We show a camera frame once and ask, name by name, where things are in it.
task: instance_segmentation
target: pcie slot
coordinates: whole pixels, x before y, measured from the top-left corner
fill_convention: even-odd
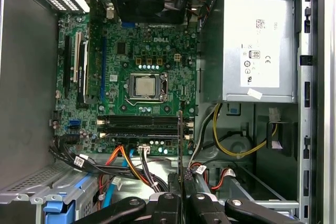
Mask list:
[[[75,59],[73,63],[73,75],[74,82],[78,82],[78,65],[79,65],[79,47],[81,42],[81,33],[76,32],[76,40],[75,40]]]
[[[64,70],[63,70],[63,87],[65,98],[68,98],[70,90],[71,51],[72,51],[72,39],[69,35],[67,35],[65,36]]]
[[[106,46],[107,46],[107,38],[103,37],[102,60],[101,60],[101,87],[100,87],[100,100],[101,101],[104,101],[104,98],[105,98]]]
[[[88,63],[88,42],[82,41],[79,47],[79,60],[78,60],[78,73],[77,73],[77,103],[85,103],[85,85],[86,85],[86,70]]]
[[[127,115],[102,115],[98,116],[97,124],[110,124],[120,126],[171,126],[177,128],[178,118],[172,116],[127,116]]]

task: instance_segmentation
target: sata port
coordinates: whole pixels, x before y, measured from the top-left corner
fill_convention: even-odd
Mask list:
[[[71,126],[80,126],[80,120],[69,120]]]

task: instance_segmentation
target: barcode label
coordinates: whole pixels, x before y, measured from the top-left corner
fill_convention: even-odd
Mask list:
[[[111,184],[116,185],[118,191],[120,191],[120,188],[121,188],[121,186],[122,186],[121,178],[119,178],[119,177],[114,177],[114,179],[112,180]]]
[[[265,20],[264,19],[257,19],[256,20],[256,28],[257,29],[265,29]]]
[[[234,172],[231,168],[229,168],[229,169],[225,172],[225,174],[223,175],[223,177],[225,177],[225,176],[236,177],[236,174],[235,174],[235,172]]]
[[[77,165],[78,167],[82,168],[83,164],[84,164],[84,159],[80,158],[79,156],[75,157],[75,160],[73,162],[75,165]]]
[[[199,166],[199,168],[197,168],[196,173],[202,175],[205,170],[206,170],[206,166],[205,165],[201,165],[201,166]]]

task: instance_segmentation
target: pci slot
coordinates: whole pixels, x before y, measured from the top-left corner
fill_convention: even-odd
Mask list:
[[[100,100],[101,101],[104,101],[105,99],[106,46],[107,46],[107,38],[103,37],[102,61],[101,61],[101,87],[100,87]]]
[[[64,70],[63,70],[63,87],[65,98],[68,98],[70,90],[71,51],[72,51],[72,39],[70,36],[67,35],[65,36]]]
[[[77,73],[77,104],[85,103],[86,72],[88,64],[88,42],[82,41],[79,47],[78,73]]]
[[[75,40],[75,59],[73,63],[73,75],[74,82],[78,82],[78,65],[79,65],[79,47],[81,42],[81,33],[76,32],[76,40]]]

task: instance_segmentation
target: chip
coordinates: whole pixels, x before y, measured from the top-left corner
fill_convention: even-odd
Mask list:
[[[119,55],[126,54],[126,43],[118,42],[118,44],[117,44],[117,54],[119,54]]]
[[[155,78],[140,77],[135,81],[135,95],[155,95]]]

